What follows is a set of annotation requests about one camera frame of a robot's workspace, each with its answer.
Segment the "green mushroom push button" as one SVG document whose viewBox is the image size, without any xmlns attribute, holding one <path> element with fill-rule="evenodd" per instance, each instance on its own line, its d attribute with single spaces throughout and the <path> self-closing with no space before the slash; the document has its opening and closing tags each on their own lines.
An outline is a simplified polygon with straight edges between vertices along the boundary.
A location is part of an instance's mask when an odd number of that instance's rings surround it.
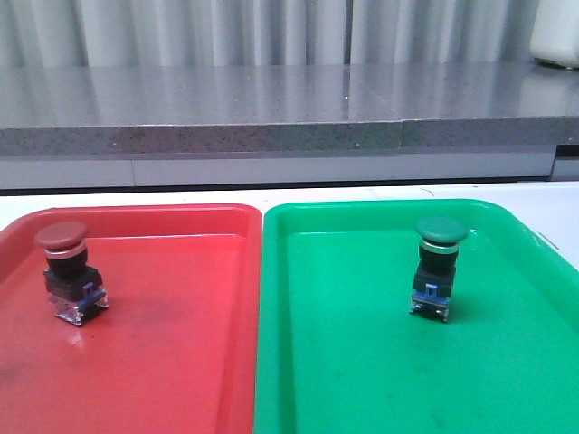
<svg viewBox="0 0 579 434">
<path fill-rule="evenodd" d="M 414 273 L 410 314 L 429 313 L 443 323 L 449 318 L 460 243 L 469 230 L 458 220 L 430 216 L 416 223 L 419 262 Z"/>
</svg>

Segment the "red mushroom push button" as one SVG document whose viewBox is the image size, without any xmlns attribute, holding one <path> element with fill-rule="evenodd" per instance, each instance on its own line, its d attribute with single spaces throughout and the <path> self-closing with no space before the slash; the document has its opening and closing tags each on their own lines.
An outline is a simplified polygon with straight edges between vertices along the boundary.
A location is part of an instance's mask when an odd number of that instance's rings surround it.
<svg viewBox="0 0 579 434">
<path fill-rule="evenodd" d="M 74 326 L 109 307 L 103 278 L 88 264 L 88 230 L 83 222 L 66 221 L 46 226 L 34 236 L 47 262 L 44 283 L 54 315 Z"/>
</svg>

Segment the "green plastic tray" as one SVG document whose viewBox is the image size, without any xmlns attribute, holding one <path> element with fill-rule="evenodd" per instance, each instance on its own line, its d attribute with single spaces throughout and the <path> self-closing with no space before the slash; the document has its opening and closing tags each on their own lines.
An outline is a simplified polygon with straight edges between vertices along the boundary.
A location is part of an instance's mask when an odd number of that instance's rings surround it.
<svg viewBox="0 0 579 434">
<path fill-rule="evenodd" d="M 411 314 L 423 217 L 469 230 L 450 317 Z M 258 433 L 575 433 L 578 273 L 475 200 L 291 203 L 264 218 Z"/>
</svg>

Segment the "red plastic tray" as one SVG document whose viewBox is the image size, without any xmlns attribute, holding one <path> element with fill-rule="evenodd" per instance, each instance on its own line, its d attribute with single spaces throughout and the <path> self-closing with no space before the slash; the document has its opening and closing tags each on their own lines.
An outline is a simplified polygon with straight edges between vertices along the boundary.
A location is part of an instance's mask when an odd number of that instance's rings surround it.
<svg viewBox="0 0 579 434">
<path fill-rule="evenodd" d="M 109 307 L 52 313 L 34 235 L 89 228 Z M 249 433 L 261 213 L 241 204 L 61 208 L 1 233 L 4 433 Z"/>
</svg>

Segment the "grey stone platform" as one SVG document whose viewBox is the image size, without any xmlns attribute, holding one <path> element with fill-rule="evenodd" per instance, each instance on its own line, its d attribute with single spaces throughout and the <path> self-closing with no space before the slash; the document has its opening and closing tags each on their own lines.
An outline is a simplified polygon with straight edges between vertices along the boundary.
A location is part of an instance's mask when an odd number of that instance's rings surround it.
<svg viewBox="0 0 579 434">
<path fill-rule="evenodd" d="M 578 74 L 532 62 L 1 71 L 1 187 L 574 181 Z"/>
</svg>

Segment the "white container in background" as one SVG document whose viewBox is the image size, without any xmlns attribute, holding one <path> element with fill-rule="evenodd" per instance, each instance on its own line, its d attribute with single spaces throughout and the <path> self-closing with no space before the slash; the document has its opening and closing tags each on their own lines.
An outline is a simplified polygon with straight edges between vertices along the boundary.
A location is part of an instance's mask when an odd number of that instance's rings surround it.
<svg viewBox="0 0 579 434">
<path fill-rule="evenodd" d="M 529 50 L 538 61 L 578 68 L 578 0 L 539 0 Z"/>
</svg>

